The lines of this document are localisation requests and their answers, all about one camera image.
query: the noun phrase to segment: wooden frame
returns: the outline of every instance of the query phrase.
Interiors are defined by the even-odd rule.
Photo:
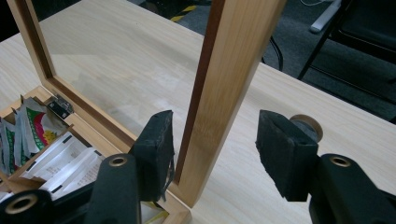
[[[128,151],[135,136],[56,76],[31,1],[7,1],[43,86],[71,102],[76,113],[113,146]],[[170,195],[189,207],[195,205],[205,187],[285,3],[286,0],[214,1],[177,178],[170,188]],[[181,210],[183,215],[178,213],[175,219],[189,216]]]

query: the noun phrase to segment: white cable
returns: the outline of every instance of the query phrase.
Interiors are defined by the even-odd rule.
[[[307,6],[307,7],[313,7],[313,6],[317,6],[317,5],[322,4],[322,3],[325,3],[325,2],[332,2],[332,1],[333,1],[333,0],[319,0],[319,1],[316,2],[316,3],[305,3],[303,0],[300,0],[300,2],[301,2],[303,5]]]

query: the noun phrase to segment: wooden box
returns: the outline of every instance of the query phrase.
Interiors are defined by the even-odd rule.
[[[141,131],[152,114],[161,108],[174,110],[180,151],[167,202],[159,202],[170,214],[165,223],[191,219],[190,207],[201,196],[284,3],[214,1],[201,56],[195,49],[186,59],[177,55],[177,42],[200,40],[177,39],[177,29],[184,28],[175,28],[170,21],[124,1],[82,1],[39,22],[30,0],[8,0],[42,83],[25,97],[44,103],[54,95],[64,98],[74,108],[64,121],[105,156],[127,152],[138,135],[131,130]],[[268,12],[264,16],[259,13],[264,11]],[[128,14],[134,13],[145,22],[128,20]],[[131,25],[135,33],[122,31]],[[168,32],[174,35],[163,36],[161,26],[174,29]],[[173,53],[172,60],[167,58],[168,51]],[[132,58],[125,60],[125,55]],[[193,62],[198,57],[196,66]],[[128,60],[139,63],[125,66]],[[179,75],[176,79],[169,75],[174,72]],[[179,105],[186,108],[178,110]],[[11,107],[19,103],[0,116],[11,114]],[[179,115],[179,111],[188,113]],[[2,178],[3,188],[14,192],[35,188],[19,179]]]

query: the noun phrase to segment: black chair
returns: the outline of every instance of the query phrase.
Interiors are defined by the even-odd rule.
[[[306,62],[298,79],[303,79],[309,68],[336,78],[382,100],[396,105],[394,99],[364,89],[313,65],[326,40],[370,54],[378,59],[396,64],[396,1],[394,0],[343,0],[341,7],[327,26],[322,38]],[[396,78],[388,80],[394,84]]]

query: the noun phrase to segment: chair seat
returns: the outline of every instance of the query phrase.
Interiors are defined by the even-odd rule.
[[[396,1],[356,0],[350,10],[341,32],[396,51]]]

